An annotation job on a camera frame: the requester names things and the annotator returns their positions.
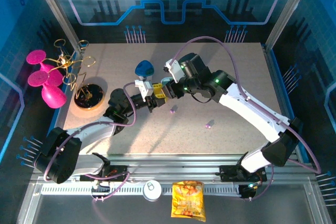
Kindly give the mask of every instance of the pink wine glass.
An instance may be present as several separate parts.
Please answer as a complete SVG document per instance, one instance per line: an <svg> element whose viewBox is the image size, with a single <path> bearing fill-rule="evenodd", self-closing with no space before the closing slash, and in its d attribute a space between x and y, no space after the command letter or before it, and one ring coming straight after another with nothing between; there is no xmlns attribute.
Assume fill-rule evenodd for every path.
<svg viewBox="0 0 336 224"><path fill-rule="evenodd" d="M52 109L57 109L66 103L67 96L58 87L48 84L49 78L47 72L39 70L28 77L28 84L32 87L43 86L41 92L43 100Z"/></svg>
<svg viewBox="0 0 336 224"><path fill-rule="evenodd" d="M34 50L27 55L26 61L31 65L40 64L40 70L44 72L49 72L55 67L49 64L42 63L46 56L47 54L43 50ZM63 75L57 69L54 69L49 73L49 78L47 82L49 85L52 86L60 86L63 83Z"/></svg>

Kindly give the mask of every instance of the glass panel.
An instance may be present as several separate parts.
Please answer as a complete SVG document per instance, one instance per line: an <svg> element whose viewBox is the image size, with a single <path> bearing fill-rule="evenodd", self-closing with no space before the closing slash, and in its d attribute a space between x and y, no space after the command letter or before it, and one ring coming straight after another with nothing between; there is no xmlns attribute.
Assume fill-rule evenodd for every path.
<svg viewBox="0 0 336 224"><path fill-rule="evenodd" d="M33 172L34 145L28 147L23 137L43 140L54 113L42 100L41 88L28 85L39 64L28 64L26 57L34 49L55 57L53 41L64 34L45 0L0 3L0 215L1 223L16 223Z"/></svg>
<svg viewBox="0 0 336 224"><path fill-rule="evenodd" d="M265 42L286 1L59 0L78 37L91 43L144 42L137 33L145 33L146 42L185 42L202 35Z"/></svg>
<svg viewBox="0 0 336 224"><path fill-rule="evenodd" d="M301 0L274 53L303 136L322 170L335 172L335 0Z"/></svg>

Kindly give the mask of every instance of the table surface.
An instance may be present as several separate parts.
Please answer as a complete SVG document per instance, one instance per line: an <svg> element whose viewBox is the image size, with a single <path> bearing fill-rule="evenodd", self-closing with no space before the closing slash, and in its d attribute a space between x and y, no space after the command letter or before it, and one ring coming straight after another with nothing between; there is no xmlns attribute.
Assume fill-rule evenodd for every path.
<svg viewBox="0 0 336 224"><path fill-rule="evenodd" d="M234 54L243 87L258 100L280 112L264 53L259 43L227 44ZM97 63L81 68L87 72L85 83L100 85L106 97L103 104L92 111L79 109L72 97L64 129L79 127L101 117L108 107L110 93L125 83L137 79L135 67L142 60L154 65L153 82L169 75L162 68L183 46L173 44L90 44L86 56L94 56ZM232 76L234 70L227 52L215 43L193 43L181 56L199 54L212 72L222 69ZM129 94L139 93L135 87ZM169 110L176 107L176 113ZM205 125L214 122L211 129ZM169 100L150 113L147 108L137 112L137 123L121 133L103 138L81 151L100 154L242 154L266 143L264 136L234 111L211 101L201 104L185 95Z"/></svg>

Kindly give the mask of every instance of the gray floor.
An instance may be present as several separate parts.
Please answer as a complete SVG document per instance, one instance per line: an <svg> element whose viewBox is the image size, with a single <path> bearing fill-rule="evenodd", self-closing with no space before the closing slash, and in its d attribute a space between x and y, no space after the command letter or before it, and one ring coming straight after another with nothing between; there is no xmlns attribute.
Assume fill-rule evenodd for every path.
<svg viewBox="0 0 336 224"><path fill-rule="evenodd" d="M255 202L216 196L205 196L204 201L207 224L313 223L305 191L298 187L271 186ZM171 218L171 204L171 196L163 196L156 202L142 196L115 196L105 202L94 202L90 196L42 196L34 224L200 223Z"/></svg>

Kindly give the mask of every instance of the chip bag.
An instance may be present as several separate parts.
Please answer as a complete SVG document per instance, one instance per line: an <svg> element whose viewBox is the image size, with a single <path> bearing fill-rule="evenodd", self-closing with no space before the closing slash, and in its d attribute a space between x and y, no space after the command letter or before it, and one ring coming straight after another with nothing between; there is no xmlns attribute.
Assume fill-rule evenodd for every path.
<svg viewBox="0 0 336 224"><path fill-rule="evenodd" d="M171 217L192 218L205 222L203 188L204 184L198 181L173 183Z"/></svg>

